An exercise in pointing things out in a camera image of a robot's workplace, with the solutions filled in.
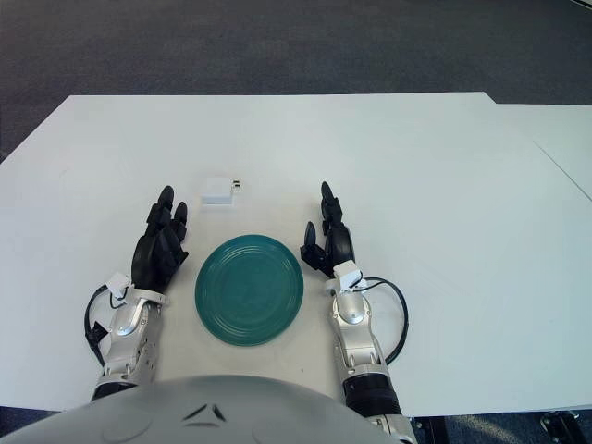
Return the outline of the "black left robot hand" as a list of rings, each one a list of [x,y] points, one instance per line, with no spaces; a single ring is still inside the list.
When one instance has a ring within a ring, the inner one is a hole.
[[[181,246],[187,233],[188,207],[180,202],[172,213],[173,201],[174,190],[166,185],[147,216],[146,230],[131,262],[131,281],[136,289],[164,294],[189,256]]]

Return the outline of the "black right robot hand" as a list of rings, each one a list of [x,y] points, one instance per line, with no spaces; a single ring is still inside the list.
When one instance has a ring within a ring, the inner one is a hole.
[[[347,261],[355,261],[352,236],[344,224],[339,198],[336,197],[326,181],[321,184],[322,230],[325,246],[316,243],[316,230],[308,221],[304,231],[303,245],[300,247],[302,260],[313,270],[320,270],[327,277],[334,277],[334,268]]]

